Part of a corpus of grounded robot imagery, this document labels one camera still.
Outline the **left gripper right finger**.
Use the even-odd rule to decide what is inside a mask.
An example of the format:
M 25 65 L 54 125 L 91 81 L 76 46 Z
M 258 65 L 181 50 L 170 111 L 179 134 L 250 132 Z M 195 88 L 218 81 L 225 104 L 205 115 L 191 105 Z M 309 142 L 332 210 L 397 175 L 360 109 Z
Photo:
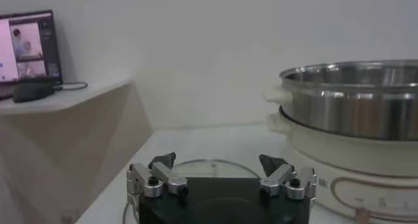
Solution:
M 268 197 L 275 197 L 283 191 L 291 200 L 316 199 L 317 173 L 312 167 L 296 169 L 282 158 L 261 154 L 259 161 L 266 174 L 260 179 L 260 189 Z

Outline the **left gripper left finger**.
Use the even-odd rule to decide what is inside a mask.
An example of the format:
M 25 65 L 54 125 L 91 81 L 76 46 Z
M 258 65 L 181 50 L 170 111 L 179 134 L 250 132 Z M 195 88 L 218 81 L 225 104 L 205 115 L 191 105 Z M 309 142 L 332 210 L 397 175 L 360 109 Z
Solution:
M 176 153 L 156 156 L 147 165 L 130 164 L 127 169 L 127 193 L 157 198 L 163 194 L 164 187 L 168 193 L 185 197 L 188 195 L 188 180 L 179 176 L 172 168 Z

